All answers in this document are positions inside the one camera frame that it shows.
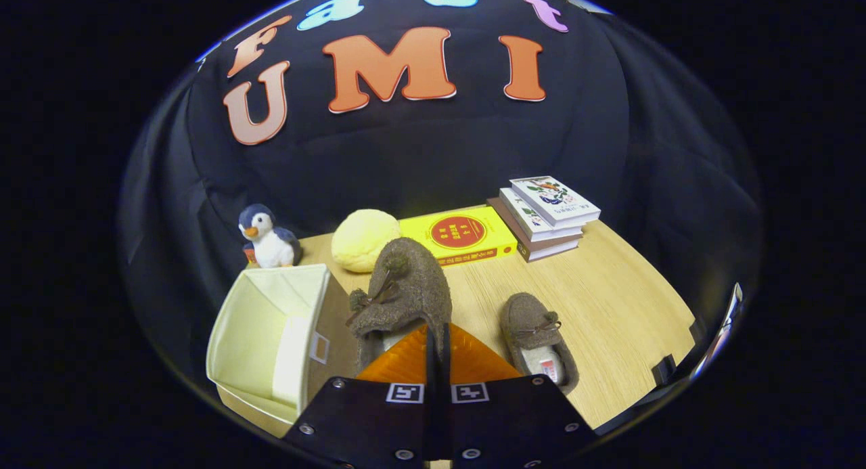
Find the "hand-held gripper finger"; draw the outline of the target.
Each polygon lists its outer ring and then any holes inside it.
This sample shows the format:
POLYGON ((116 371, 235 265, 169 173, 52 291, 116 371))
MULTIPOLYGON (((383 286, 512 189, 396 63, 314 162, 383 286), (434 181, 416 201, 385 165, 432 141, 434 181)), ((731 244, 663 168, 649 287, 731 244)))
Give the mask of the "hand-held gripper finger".
POLYGON ((439 456, 439 360, 424 340, 424 383, 331 377, 283 440, 318 467, 429 467, 439 456))
POLYGON ((468 333, 454 324, 440 360, 441 448, 454 468, 566 468, 599 439, 572 402, 545 374, 455 379, 461 362, 482 363, 455 348, 468 333))

